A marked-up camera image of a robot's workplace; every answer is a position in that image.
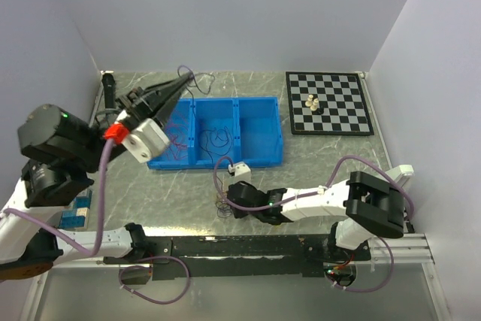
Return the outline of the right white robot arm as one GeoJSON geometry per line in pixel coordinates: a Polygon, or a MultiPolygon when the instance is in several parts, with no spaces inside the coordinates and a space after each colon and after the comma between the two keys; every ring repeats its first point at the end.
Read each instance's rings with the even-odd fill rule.
{"type": "Polygon", "coordinates": [[[263,192],[242,180],[228,187],[227,204],[236,218],[251,215],[277,226],[311,217],[343,217],[331,228],[328,251],[345,259],[372,238],[404,235],[404,198],[395,184],[362,171],[330,187],[279,188],[263,192]]]}

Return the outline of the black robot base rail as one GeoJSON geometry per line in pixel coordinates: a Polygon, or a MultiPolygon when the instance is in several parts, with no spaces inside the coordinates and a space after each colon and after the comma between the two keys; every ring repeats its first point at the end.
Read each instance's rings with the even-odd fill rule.
{"type": "Polygon", "coordinates": [[[325,265],[371,259],[366,241],[356,250],[342,250],[330,245],[328,235],[147,236],[146,241],[143,254],[105,257],[103,263],[127,266],[145,257],[173,256],[186,264],[191,277],[323,277],[325,265]]]}

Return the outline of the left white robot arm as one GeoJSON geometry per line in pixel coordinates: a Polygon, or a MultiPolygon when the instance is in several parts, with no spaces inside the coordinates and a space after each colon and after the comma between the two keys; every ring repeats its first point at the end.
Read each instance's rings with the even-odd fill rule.
{"type": "Polygon", "coordinates": [[[142,163],[160,156],[170,144],[165,125],[194,78],[187,72],[132,89],[116,100],[119,114],[109,126],[90,125],[54,104],[30,113],[17,131],[28,161],[1,211],[2,280],[29,279],[95,256],[134,263],[152,254],[141,226],[104,230],[103,203],[95,232],[63,232],[50,221],[93,185],[92,173],[98,173],[98,195],[104,197],[107,165],[119,155],[130,153],[142,163]]]}

